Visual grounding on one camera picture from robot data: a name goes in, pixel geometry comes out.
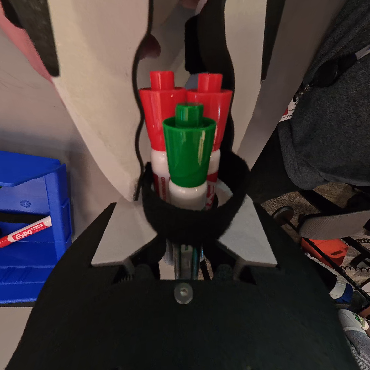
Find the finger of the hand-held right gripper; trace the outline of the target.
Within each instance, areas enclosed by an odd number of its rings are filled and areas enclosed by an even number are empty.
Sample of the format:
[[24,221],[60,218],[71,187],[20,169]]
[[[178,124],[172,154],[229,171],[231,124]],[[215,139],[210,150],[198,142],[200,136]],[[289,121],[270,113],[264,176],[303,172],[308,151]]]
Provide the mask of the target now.
[[227,0],[226,45],[234,69],[232,150],[236,153],[252,118],[261,89],[266,0]]
[[59,65],[53,83],[101,172],[133,201],[142,164],[134,74],[152,1],[48,1]]

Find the black round disc on rod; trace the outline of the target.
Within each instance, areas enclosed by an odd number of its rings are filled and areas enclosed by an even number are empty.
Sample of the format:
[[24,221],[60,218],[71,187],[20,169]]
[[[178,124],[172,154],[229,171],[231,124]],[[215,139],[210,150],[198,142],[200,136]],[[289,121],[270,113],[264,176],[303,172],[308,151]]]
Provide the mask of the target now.
[[[336,212],[324,212],[324,213],[321,213],[321,214],[324,214],[324,215],[335,215],[335,214],[339,214],[339,213],[345,213],[345,212],[355,212],[355,211],[359,211],[359,210],[340,210],[340,211],[336,211]],[[276,221],[276,223],[278,223],[280,226],[282,225],[286,225],[288,224],[297,234],[298,234],[298,226],[295,227],[292,223],[291,223],[291,219],[293,218],[294,216],[294,210],[292,207],[290,206],[283,206],[279,209],[277,209],[272,217],[273,219]],[[342,275],[359,293],[361,293],[361,295],[363,295],[364,297],[368,298],[367,296],[367,293],[352,279],[350,278],[346,273],[345,271],[341,268],[341,266],[338,266],[336,265],[335,263],[333,263],[333,261],[327,256],[325,255],[320,249],[318,249],[315,244],[313,244],[309,238],[304,238],[304,240],[306,240],[312,247],[315,251],[317,251],[318,253],[320,253],[320,255],[327,261],[329,262],[329,264],[331,265],[331,267],[336,271],[338,272],[340,275]]]

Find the red whiteboard marker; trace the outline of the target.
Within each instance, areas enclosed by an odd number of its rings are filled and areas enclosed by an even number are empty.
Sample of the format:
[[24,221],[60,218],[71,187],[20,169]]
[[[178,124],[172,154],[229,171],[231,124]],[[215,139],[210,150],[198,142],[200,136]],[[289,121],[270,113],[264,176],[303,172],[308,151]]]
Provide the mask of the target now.
[[198,74],[197,87],[188,89],[187,101],[204,106],[203,116],[216,122],[212,153],[207,173],[206,210],[213,206],[220,164],[220,146],[224,137],[233,91],[222,88],[223,75]]
[[40,231],[48,229],[51,226],[52,226],[51,216],[47,216],[19,230],[16,230],[4,237],[1,237],[0,238],[0,248],[7,247],[11,245],[12,243],[21,241],[31,235],[34,235]]
[[173,71],[151,71],[150,83],[150,87],[139,89],[139,95],[151,145],[154,189],[162,200],[169,202],[170,173],[162,124],[165,119],[175,116],[175,107],[179,103],[185,102],[186,90],[175,87]]

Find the white and blue sneaker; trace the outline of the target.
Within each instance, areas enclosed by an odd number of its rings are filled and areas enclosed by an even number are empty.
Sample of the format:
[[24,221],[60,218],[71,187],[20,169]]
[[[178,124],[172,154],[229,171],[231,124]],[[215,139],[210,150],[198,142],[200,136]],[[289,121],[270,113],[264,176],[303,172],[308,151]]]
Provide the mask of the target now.
[[347,280],[336,272],[332,267],[327,266],[309,253],[304,253],[315,267],[321,280],[329,290],[329,295],[339,304],[349,305],[352,301],[354,290]]

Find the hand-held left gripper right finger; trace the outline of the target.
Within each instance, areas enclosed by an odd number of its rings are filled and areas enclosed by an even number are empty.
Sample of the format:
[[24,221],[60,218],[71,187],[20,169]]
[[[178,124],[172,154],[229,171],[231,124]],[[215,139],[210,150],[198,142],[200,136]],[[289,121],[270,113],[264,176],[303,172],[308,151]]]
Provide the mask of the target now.
[[236,259],[235,280],[240,280],[246,266],[275,268],[278,264],[251,199],[243,201],[218,242]]

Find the orange plastic object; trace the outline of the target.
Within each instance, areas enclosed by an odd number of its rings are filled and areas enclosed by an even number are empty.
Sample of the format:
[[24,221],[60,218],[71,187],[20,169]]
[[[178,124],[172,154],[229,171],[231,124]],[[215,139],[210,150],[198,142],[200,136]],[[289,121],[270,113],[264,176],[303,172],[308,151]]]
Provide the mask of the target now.
[[[320,249],[325,255],[327,255],[333,263],[338,266],[342,266],[343,260],[347,255],[349,246],[344,243],[341,239],[309,239],[315,246]],[[301,248],[305,254],[310,257],[317,259],[318,261],[331,266],[304,238],[301,238]]]

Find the blue plastic bin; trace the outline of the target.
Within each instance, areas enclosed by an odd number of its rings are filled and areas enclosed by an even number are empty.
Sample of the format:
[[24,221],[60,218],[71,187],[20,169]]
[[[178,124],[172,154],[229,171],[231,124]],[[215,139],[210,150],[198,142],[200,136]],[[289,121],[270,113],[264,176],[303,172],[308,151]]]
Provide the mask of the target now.
[[0,237],[51,216],[48,229],[0,249],[1,305],[34,302],[71,245],[66,165],[1,151],[0,186]]

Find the green whiteboard marker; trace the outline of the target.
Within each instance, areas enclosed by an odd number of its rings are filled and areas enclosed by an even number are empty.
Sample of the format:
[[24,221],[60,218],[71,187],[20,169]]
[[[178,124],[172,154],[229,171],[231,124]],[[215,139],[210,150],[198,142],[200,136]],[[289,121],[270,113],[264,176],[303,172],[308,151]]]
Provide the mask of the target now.
[[205,210],[207,173],[216,123],[203,116],[200,103],[179,103],[175,116],[163,121],[170,173],[169,197],[175,227],[168,236],[174,243],[175,278],[197,280],[202,245],[198,234]]

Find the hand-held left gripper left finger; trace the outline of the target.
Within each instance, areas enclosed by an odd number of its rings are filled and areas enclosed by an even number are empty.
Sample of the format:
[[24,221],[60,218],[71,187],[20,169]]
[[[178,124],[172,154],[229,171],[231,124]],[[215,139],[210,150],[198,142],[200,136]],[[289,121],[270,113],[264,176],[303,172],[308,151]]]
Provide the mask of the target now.
[[133,263],[128,258],[143,249],[157,236],[144,214],[142,200],[118,200],[108,225],[92,258],[91,265],[125,265],[132,274]]

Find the grey chair base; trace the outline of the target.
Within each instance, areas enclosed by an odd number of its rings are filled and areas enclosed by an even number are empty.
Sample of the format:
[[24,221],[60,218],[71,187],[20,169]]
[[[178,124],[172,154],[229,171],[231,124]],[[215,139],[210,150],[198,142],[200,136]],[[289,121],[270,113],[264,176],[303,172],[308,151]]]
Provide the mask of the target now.
[[340,239],[353,236],[363,229],[370,218],[369,210],[333,215],[305,216],[298,226],[298,234],[315,240]]

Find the grey sneaker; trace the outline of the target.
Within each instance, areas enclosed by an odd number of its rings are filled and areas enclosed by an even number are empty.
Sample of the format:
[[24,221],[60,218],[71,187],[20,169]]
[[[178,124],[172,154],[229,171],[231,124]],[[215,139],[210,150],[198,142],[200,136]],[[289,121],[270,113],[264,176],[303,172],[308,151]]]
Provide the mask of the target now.
[[351,353],[362,370],[370,369],[369,321],[347,309],[338,311],[339,321],[346,335]]

